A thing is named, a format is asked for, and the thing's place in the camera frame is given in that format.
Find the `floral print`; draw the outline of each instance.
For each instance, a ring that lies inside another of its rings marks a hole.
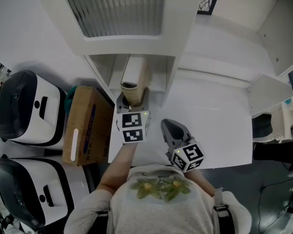
[[[139,178],[137,182],[131,184],[130,189],[138,191],[138,199],[151,195],[154,198],[170,202],[179,193],[189,194],[191,192],[190,185],[190,182],[179,176],[173,178]]]

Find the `white table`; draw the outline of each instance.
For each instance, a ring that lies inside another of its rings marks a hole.
[[[160,128],[161,120],[165,118],[186,125],[201,143],[205,159],[200,169],[251,163],[252,126],[245,89],[176,78],[163,108],[157,106],[161,99],[160,93],[151,93],[150,129],[146,141],[138,145],[134,166],[169,164],[165,156],[168,146]],[[114,117],[108,162],[112,162],[121,146]]]

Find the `white shelf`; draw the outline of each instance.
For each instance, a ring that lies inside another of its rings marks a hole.
[[[197,61],[188,61],[189,57]],[[212,71],[205,69],[206,62]],[[219,16],[197,15],[179,67],[246,81],[260,74],[276,76],[257,33]]]
[[[271,77],[261,75],[247,88],[250,115],[254,116],[293,96],[290,85]]]
[[[163,100],[162,95],[150,93],[150,128],[146,141],[137,147],[133,166],[169,164],[165,156],[168,146],[160,124],[165,118],[186,125],[200,142],[206,155],[200,169],[251,163],[252,128],[245,89],[204,80],[175,78],[161,108],[158,105]],[[114,117],[108,162],[114,159],[121,146],[121,134]]]
[[[117,55],[111,72],[108,88],[120,90],[120,84],[123,77],[125,65],[129,55]],[[148,88],[152,92],[166,91],[166,73],[167,73],[167,57],[147,55],[148,65],[150,68],[150,80]]]
[[[230,78],[226,76],[220,76],[220,75],[192,71],[192,70],[185,70],[185,69],[178,69],[176,73],[176,77],[209,80],[209,81],[218,82],[223,85],[239,87],[239,88],[248,88],[251,84],[250,82],[240,80],[240,79],[234,79],[234,78]]]
[[[89,56],[90,61],[99,71],[103,81],[108,84],[111,77],[114,61],[116,55],[91,55]]]

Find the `floor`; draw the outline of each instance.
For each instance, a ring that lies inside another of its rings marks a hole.
[[[100,164],[100,175],[108,164]],[[253,160],[252,164],[202,170],[205,178],[215,187],[224,187],[231,191],[237,200],[243,204],[252,215],[251,234],[262,234],[266,227],[274,222],[288,204],[292,195],[293,180],[267,187],[261,197],[261,223],[258,231],[258,202],[260,189],[272,183],[289,179],[288,171],[282,163],[270,160]],[[289,221],[289,214],[284,213],[273,225],[266,229],[265,234],[279,234]]]

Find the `gray t-shirt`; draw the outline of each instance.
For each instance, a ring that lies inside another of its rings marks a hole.
[[[214,199],[174,167],[132,168],[112,196],[97,190],[71,213],[65,234],[85,234],[96,212],[111,209],[116,234],[212,234]]]

